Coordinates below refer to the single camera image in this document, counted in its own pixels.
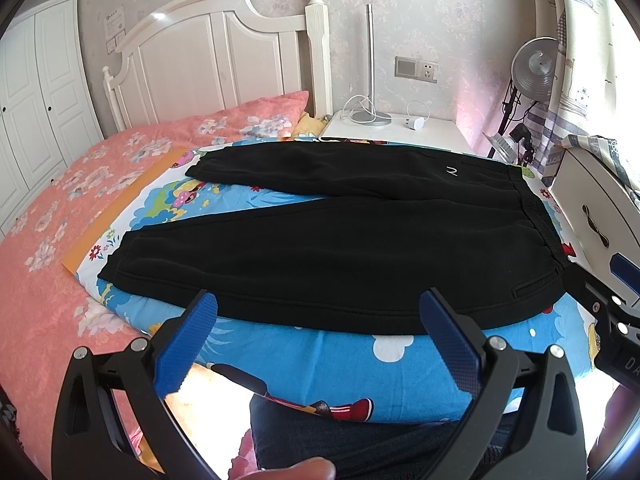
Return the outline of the person left hand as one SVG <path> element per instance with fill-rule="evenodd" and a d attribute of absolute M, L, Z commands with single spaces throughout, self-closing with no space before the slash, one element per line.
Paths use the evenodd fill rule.
<path fill-rule="evenodd" d="M 314 457 L 288 468 L 255 471 L 242 480 L 334 480 L 335 476 L 336 468 L 329 460 Z"/>

